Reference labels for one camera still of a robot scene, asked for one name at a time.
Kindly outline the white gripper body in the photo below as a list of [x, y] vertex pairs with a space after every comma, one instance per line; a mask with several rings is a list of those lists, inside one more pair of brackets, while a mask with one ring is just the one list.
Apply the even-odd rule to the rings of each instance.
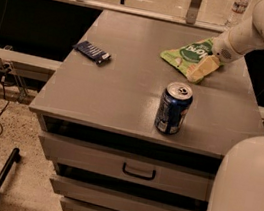
[[230, 27], [212, 40], [212, 54], [222, 63], [238, 60], [250, 50], [251, 33], [251, 30], [240, 26]]

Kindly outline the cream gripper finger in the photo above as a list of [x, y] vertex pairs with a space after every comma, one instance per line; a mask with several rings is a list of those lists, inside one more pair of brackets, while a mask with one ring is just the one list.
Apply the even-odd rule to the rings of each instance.
[[205, 56], [196, 66], [188, 67], [186, 77], [192, 83], [199, 83], [207, 75], [218, 69], [219, 58], [215, 55]]

